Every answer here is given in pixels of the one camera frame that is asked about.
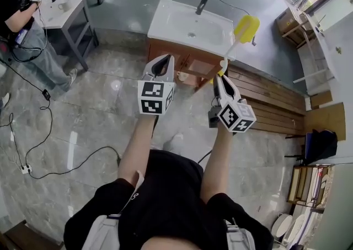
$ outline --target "marble tile floor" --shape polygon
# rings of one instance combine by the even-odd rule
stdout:
[[[51,92],[52,131],[46,142],[28,155],[33,175],[65,172],[102,146],[110,145],[120,155],[124,152],[138,116],[137,80],[144,61],[144,55],[131,49],[101,45],[88,57],[89,71],[81,74],[68,92]],[[22,65],[14,66],[44,87]],[[11,71],[0,80],[0,93],[5,91],[12,96],[1,112],[0,124],[8,123],[9,114],[14,114],[12,127],[24,162],[26,151],[49,131],[50,114],[39,110],[47,101]],[[159,119],[153,147],[162,148],[173,135],[182,133],[183,156],[197,161],[207,153],[216,136],[207,122],[212,94],[211,86],[196,94],[189,87],[178,86],[167,114]],[[0,220],[1,231],[26,219],[39,232],[62,241],[69,217],[98,187],[117,177],[117,157],[110,149],[99,151],[71,173],[36,180],[22,175],[14,163],[17,154],[8,126],[0,128],[0,147],[0,182],[9,213]],[[284,155],[298,148],[295,140],[285,140],[284,135],[254,130],[233,139],[229,196],[267,227],[278,212],[289,208],[286,195],[293,161]]]

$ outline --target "gray floor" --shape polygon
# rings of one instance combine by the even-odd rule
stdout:
[[[197,6],[201,0],[175,0]],[[292,81],[303,76],[302,66],[295,47],[283,39],[275,19],[287,8],[285,0],[224,0],[245,9],[260,19],[261,26],[256,35],[257,46],[250,43],[237,48],[237,62],[253,70],[274,77],[289,88],[306,92],[304,82]],[[97,6],[96,0],[88,0],[95,27],[116,29],[146,34],[159,0],[104,0]],[[205,10],[233,20],[236,26],[245,12],[220,2],[209,0]]]
[[[130,41],[134,43],[129,48],[101,45],[88,58],[89,71],[77,78],[69,92],[51,92],[52,132],[28,156],[33,175],[67,171],[105,145],[119,154],[124,152],[138,115],[137,79],[146,59],[133,48],[138,39]],[[43,88],[21,65],[18,69]],[[39,110],[47,101],[10,71],[0,83],[0,93],[9,90],[12,95],[1,112],[0,123],[8,123],[13,112],[14,134],[24,162],[25,152],[49,131],[50,114]],[[200,159],[211,149],[216,136],[216,130],[207,124],[211,100],[211,86],[196,94],[189,87],[178,87],[167,114],[159,119],[153,147],[161,148],[173,135],[182,133],[183,156]],[[17,154],[8,126],[0,128],[0,146],[0,181],[9,212],[0,220],[3,231],[9,222],[14,225],[26,219],[41,233],[62,241],[69,217],[92,198],[98,187],[117,177],[116,154],[110,149],[101,150],[69,174],[36,180],[22,175],[13,163]],[[284,135],[249,131],[234,137],[229,196],[267,227],[278,212],[288,210],[286,195],[293,161],[284,159],[284,155],[297,149],[296,142],[285,140]]]

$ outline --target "white sink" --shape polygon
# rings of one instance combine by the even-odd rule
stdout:
[[[147,36],[223,56],[234,43],[233,21],[196,7],[160,0]],[[235,52],[229,54],[235,60]]]

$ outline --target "jeans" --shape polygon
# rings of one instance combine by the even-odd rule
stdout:
[[[41,82],[46,84],[49,89],[53,89],[55,85],[57,85],[64,91],[68,91],[71,84],[71,77],[67,76],[62,70],[62,67],[57,63],[58,56],[55,49],[49,41],[46,43],[44,30],[37,22],[33,22],[31,29],[28,31],[22,43],[22,47],[39,47],[41,49],[45,47],[45,50],[43,50],[39,57],[29,62],[24,62],[23,64],[31,70]],[[38,51],[27,51],[21,48],[16,48],[13,52],[20,60],[27,60],[39,53]]]

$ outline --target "black cable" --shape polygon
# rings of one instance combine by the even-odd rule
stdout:
[[[86,163],[86,161],[87,161],[93,154],[97,153],[98,151],[100,151],[100,150],[102,150],[102,149],[104,149],[104,148],[110,148],[110,149],[114,150],[114,152],[116,153],[117,157],[120,158],[118,152],[116,151],[116,149],[114,149],[114,148],[111,147],[111,146],[104,146],[104,147],[101,147],[101,148],[95,150],[95,151],[94,151],[93,153],[91,153],[78,167],[73,168],[73,169],[70,169],[69,171],[66,171],[66,172],[63,172],[63,173],[47,173],[47,174],[45,174],[45,175],[42,176],[42,177],[34,177],[33,175],[31,175],[30,172],[29,172],[29,175],[30,175],[32,178],[34,178],[34,179],[42,179],[42,178],[47,177],[47,176],[50,175],[50,174],[62,175],[62,174],[70,173],[70,172],[74,171],[75,169],[81,168],[81,166],[82,166],[84,163]]]
[[[44,110],[49,110],[49,112],[50,112],[50,130],[49,130],[49,133],[48,133],[48,135],[45,137],[45,139],[44,139],[42,142],[40,142],[38,145],[33,146],[30,150],[28,150],[28,152],[26,153],[26,155],[25,155],[25,157],[24,157],[26,166],[28,165],[28,163],[27,163],[27,157],[28,157],[29,152],[32,151],[34,148],[37,148],[39,145],[43,144],[43,143],[48,139],[48,137],[50,136],[51,129],[52,129],[52,126],[53,126],[53,114],[52,114],[51,109],[49,108],[49,106],[50,106],[50,100],[48,100],[48,102],[49,102],[49,104],[48,104],[47,107],[42,106],[42,107],[40,107],[39,109],[42,110],[42,111],[44,111]]]
[[[198,164],[201,163],[204,160],[204,158],[206,158],[209,154],[211,154],[211,152],[212,152],[212,150],[210,152],[208,152],[207,154],[205,154],[197,163]]]
[[[7,64],[3,59],[0,58],[0,61],[2,63],[4,63],[6,66],[8,66],[14,73],[16,73],[19,77],[21,77],[23,80],[27,81],[29,84],[31,84],[33,87],[35,87],[36,89],[38,89],[44,96],[45,96],[45,92],[46,90],[41,90],[40,88],[38,88],[36,85],[33,85],[31,82],[29,82],[27,79],[25,79],[22,75],[20,75],[17,71],[15,71],[9,64]],[[39,147],[40,145],[42,145],[47,139],[48,137],[50,136],[50,133],[51,133],[51,130],[52,130],[52,125],[53,125],[53,114],[52,114],[52,111],[50,109],[50,99],[48,99],[48,106],[41,106],[39,109],[40,110],[49,110],[50,112],[50,129],[49,129],[49,133],[47,134],[47,136],[45,137],[45,139],[43,141],[41,141],[39,144],[33,146],[31,149],[28,150],[28,152],[26,153],[25,155],[25,165],[27,166],[28,165],[28,162],[27,162],[27,157],[28,157],[28,154],[34,149],[34,148],[37,148]],[[4,126],[10,126],[10,129],[11,129],[11,132],[12,132],[12,135],[13,135],[13,139],[14,139],[14,143],[15,143],[15,147],[16,147],[16,151],[17,151],[17,155],[18,155],[18,158],[19,158],[19,161],[20,161],[20,165],[21,165],[21,168],[23,168],[23,165],[22,165],[22,161],[21,161],[21,156],[20,156],[20,153],[18,151],[18,147],[17,147],[17,143],[16,143],[16,138],[15,138],[15,133],[13,132],[13,128],[12,128],[12,122],[13,122],[13,113],[10,113],[10,116],[9,116],[9,123],[8,124],[5,124],[5,125],[1,125],[0,127],[4,127]],[[74,171],[75,169],[78,169],[80,168],[84,163],[86,163],[86,161],[92,156],[94,155],[95,153],[97,153],[98,151],[102,150],[102,149],[105,149],[105,148],[110,148],[112,149],[118,158],[120,158],[119,156],[119,153],[111,146],[104,146],[104,147],[101,147],[97,150],[95,150],[93,153],[91,153],[78,167],[76,168],[73,168],[73,169],[70,169],[69,171],[66,171],[66,172],[63,172],[63,173],[56,173],[56,172],[50,172],[50,173],[47,173],[45,174],[44,176],[42,177],[35,177],[33,176],[30,172],[29,172],[29,175],[34,178],[34,179],[42,179],[42,178],[45,178],[47,177],[48,175],[50,174],[57,174],[57,175],[62,175],[62,174],[66,174],[66,173],[69,173],[69,172],[72,172]]]
[[[38,88],[36,85],[32,84],[30,81],[25,79],[22,75],[20,75],[17,71],[15,71],[8,63],[6,63],[2,58],[0,58],[0,62],[4,63],[7,67],[9,67],[16,75],[18,75],[20,78],[22,78],[24,81],[27,81],[29,84],[31,84],[33,87],[37,88],[41,93],[43,93],[43,90]]]
[[[43,20],[42,20],[42,16],[41,16],[41,13],[40,13],[39,5],[38,5],[38,3],[36,3],[36,4],[37,4],[37,6],[38,6],[39,19],[41,20],[41,22],[43,23],[43,26],[45,27],[45,24],[44,24],[44,22],[43,22]],[[47,30],[46,30],[46,29],[45,29],[45,38],[46,38],[46,42],[45,42],[45,45],[44,45],[44,48],[43,48],[43,49],[42,49],[42,48],[39,48],[39,47],[28,48],[28,47],[23,47],[23,46],[20,45],[20,44],[17,44],[18,48],[20,48],[20,49],[22,49],[22,50],[26,50],[26,51],[40,51],[38,55],[32,56],[32,57],[30,57],[30,58],[27,59],[27,60],[21,60],[21,59],[19,59],[19,58],[16,56],[16,54],[15,54],[15,52],[14,52],[14,49],[9,45],[8,42],[7,42],[7,44],[8,44],[8,46],[9,46],[10,51],[11,51],[11,54],[12,54],[12,56],[13,56],[13,58],[15,59],[16,62],[30,62],[30,61],[32,61],[32,60],[38,58],[38,57],[42,54],[42,52],[45,50],[45,48],[46,48],[46,45],[47,45],[47,43],[48,43],[48,34],[47,34]]]
[[[211,101],[211,107],[213,107],[213,105],[212,105],[212,103],[213,103],[213,101],[216,99],[216,96],[214,96],[214,98],[212,99],[212,101]]]

